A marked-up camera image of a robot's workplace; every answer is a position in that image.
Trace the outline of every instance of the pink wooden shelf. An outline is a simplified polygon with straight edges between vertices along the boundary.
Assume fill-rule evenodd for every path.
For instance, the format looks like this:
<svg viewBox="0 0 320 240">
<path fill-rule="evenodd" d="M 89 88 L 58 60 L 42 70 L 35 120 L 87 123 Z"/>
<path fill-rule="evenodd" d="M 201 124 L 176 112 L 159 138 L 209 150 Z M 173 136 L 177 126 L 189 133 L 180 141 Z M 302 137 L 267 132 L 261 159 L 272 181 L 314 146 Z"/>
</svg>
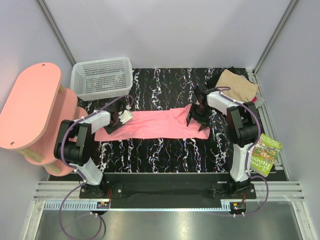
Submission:
<svg viewBox="0 0 320 240">
<path fill-rule="evenodd" d="M 44 160 L 38 162 L 25 156 L 25 159 L 29 163 L 35 165 L 47 165 L 53 163 L 56 160 L 54 156 L 54 148 L 60 128 L 60 123 L 63 120 L 74 119 L 77 102 L 78 98 L 76 93 L 69 88 L 65 88 L 63 92 L 59 92 L 57 94 L 46 131 L 38 141 L 29 146 L 31 150 L 42 155 Z"/>
<path fill-rule="evenodd" d="M 86 117 L 88 116 L 86 110 L 84 110 L 82 107 L 77 106 L 76 110 L 75 110 L 75 114 L 74 114 L 74 120 L 75 119 L 80 119 L 81 117 Z M 61 173 L 56 173 L 52 170 L 50 170 L 49 168 L 45 167 L 45 170 L 53 175 L 53 176 L 57 176 L 57 177 L 62 177 L 65 175 L 68 175 L 69 173 L 71 173 L 74 169 L 71 167 L 66 166 L 61 160 L 56 159 L 53 163 L 51 163 L 51 165 L 54 165 L 55 167 L 59 168 L 61 170 Z"/>
<path fill-rule="evenodd" d="M 0 147 L 21 150 L 46 131 L 61 83 L 61 71 L 53 63 L 28 67 L 15 81 L 0 114 Z"/>
</svg>

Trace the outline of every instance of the gray wall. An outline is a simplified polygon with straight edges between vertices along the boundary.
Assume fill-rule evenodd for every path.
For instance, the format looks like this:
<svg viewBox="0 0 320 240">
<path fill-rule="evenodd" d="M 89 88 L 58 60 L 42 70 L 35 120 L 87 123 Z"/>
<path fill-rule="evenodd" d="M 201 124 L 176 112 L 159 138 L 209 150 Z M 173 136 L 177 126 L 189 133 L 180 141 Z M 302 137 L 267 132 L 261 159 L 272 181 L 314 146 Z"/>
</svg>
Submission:
<svg viewBox="0 0 320 240">
<path fill-rule="evenodd" d="M 290 0 L 45 0 L 77 62 L 253 68 Z"/>
<path fill-rule="evenodd" d="M 33 64 L 57 64 L 64 76 L 63 84 L 69 87 L 72 67 L 36 1 L 0 0 L 0 5 L 0 110 L 5 105 L 18 75 Z M 27 99 L 21 102 L 21 107 L 26 104 Z M 21 234 L 25 230 L 38 181 L 47 176 L 43 167 L 28 163 L 16 152 L 0 148 L 2 240 L 22 239 Z"/>
<path fill-rule="evenodd" d="M 258 72 L 293 180 L 320 236 L 320 1 L 300 1 Z"/>
</svg>

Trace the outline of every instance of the pink towel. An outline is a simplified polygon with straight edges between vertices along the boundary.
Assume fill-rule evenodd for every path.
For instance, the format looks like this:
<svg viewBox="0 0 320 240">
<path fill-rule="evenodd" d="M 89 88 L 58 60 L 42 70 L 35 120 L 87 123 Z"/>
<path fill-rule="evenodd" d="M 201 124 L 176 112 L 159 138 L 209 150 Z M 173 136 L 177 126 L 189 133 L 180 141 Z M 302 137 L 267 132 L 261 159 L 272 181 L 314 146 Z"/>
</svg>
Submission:
<svg viewBox="0 0 320 240">
<path fill-rule="evenodd" d="M 95 133 L 95 141 L 106 142 L 126 139 L 208 139 L 210 129 L 198 131 L 200 124 L 191 119 L 187 127 L 186 118 L 191 104 L 184 108 L 165 111 L 133 111 L 133 119 L 107 134 L 102 127 Z"/>
</svg>

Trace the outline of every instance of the book cover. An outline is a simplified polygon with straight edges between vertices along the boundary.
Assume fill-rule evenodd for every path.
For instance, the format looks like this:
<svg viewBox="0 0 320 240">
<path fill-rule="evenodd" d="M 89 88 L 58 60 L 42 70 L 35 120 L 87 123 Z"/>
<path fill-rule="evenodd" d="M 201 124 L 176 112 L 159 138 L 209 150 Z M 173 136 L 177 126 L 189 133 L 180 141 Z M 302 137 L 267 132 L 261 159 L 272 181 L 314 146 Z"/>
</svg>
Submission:
<svg viewBox="0 0 320 240">
<path fill-rule="evenodd" d="M 250 168 L 264 177 L 268 176 L 282 146 L 280 142 L 262 133 L 253 148 Z"/>
</svg>

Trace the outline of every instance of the black tabletop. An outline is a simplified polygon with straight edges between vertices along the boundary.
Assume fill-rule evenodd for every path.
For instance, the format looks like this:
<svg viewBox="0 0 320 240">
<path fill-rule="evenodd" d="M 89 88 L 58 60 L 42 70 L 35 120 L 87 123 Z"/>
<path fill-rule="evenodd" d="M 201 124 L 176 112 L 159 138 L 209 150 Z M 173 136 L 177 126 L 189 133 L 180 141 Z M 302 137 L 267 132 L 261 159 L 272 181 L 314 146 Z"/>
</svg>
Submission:
<svg viewBox="0 0 320 240">
<path fill-rule="evenodd" d="M 204 84 L 225 68 L 134 69 L 132 111 L 161 111 L 195 103 L 193 88 Z M 248 79 L 245 68 L 236 73 Z M 107 99 L 79 101 L 88 113 Z M 228 172 L 233 145 L 227 139 L 226 119 L 215 110 L 208 139 L 128 139 L 96 142 L 92 159 L 105 173 L 212 173 Z"/>
</svg>

